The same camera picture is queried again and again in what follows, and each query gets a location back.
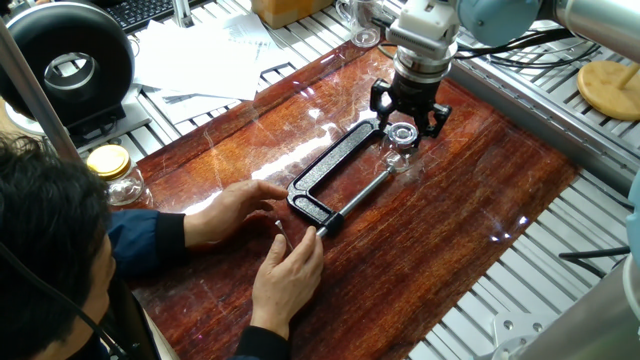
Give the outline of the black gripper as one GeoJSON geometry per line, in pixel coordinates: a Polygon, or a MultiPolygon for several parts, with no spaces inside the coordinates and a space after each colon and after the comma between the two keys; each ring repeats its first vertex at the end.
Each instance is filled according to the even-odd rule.
{"type": "Polygon", "coordinates": [[[420,83],[396,72],[391,85],[378,78],[371,87],[370,110],[376,113],[378,128],[384,130],[389,116],[400,112],[411,117],[424,115],[421,133],[423,136],[437,138],[452,113],[449,105],[436,103],[436,94],[440,82],[420,83]],[[383,96],[389,95],[391,102],[383,103],[383,96]]]}

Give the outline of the person's left hand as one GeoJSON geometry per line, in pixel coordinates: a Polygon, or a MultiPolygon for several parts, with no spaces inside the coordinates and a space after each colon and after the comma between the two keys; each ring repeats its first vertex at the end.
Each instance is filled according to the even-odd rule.
{"type": "Polygon", "coordinates": [[[283,187],[263,180],[231,184],[203,210],[184,217],[185,246],[217,244],[230,236],[255,211],[271,211],[270,200],[283,200],[283,187]]]}

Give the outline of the person's right hand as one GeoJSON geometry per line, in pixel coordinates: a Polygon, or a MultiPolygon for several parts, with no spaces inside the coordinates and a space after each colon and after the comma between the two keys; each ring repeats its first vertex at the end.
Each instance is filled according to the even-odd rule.
{"type": "Polygon", "coordinates": [[[250,321],[284,339],[291,319],[318,287],[324,264],[323,243],[313,226],[288,256],[286,249],[285,237],[277,235],[254,281],[250,321]]]}

